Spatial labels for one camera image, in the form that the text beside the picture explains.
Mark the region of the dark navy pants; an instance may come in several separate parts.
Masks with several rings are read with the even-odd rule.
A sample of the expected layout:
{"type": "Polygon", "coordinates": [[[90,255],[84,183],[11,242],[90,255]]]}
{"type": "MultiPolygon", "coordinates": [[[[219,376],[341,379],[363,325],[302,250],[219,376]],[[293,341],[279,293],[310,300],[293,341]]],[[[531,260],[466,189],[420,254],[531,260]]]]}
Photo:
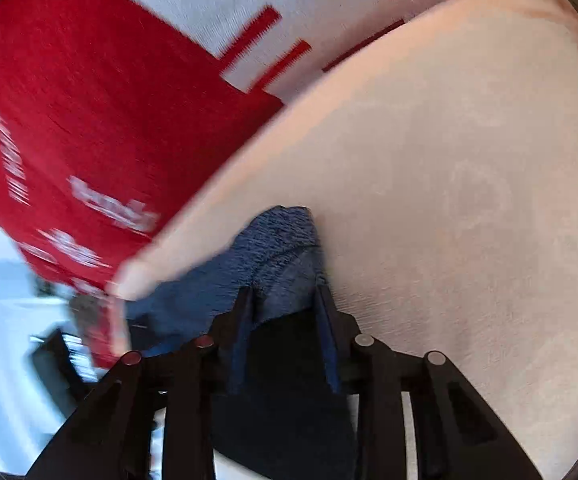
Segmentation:
{"type": "Polygon", "coordinates": [[[235,342],[221,351],[228,387],[213,402],[213,439],[217,452],[268,479],[353,476],[336,347],[323,308],[311,304],[325,281],[311,212],[276,206],[224,252],[126,303],[133,347],[158,356],[208,333],[251,288],[235,342]]]}

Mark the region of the red blanket with white characters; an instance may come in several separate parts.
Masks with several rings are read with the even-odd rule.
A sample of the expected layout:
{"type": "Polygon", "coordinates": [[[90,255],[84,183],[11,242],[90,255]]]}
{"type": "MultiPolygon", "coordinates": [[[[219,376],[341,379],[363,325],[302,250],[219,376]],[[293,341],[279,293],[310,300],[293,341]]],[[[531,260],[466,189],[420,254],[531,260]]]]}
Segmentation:
{"type": "Polygon", "coordinates": [[[303,91],[446,0],[0,0],[0,227],[99,298],[303,91]]]}

